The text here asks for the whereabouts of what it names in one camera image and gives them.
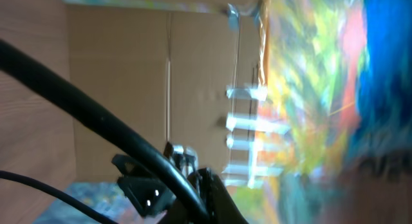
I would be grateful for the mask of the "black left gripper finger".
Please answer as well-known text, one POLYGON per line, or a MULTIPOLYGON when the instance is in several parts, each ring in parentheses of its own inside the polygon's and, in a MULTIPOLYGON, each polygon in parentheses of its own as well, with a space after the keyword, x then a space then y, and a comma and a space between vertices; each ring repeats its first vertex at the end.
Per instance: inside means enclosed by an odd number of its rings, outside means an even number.
POLYGON ((212 169, 199 169, 191 173, 188 180, 199 192, 209 215, 209 219, 201 223, 248 224, 222 180, 212 169))

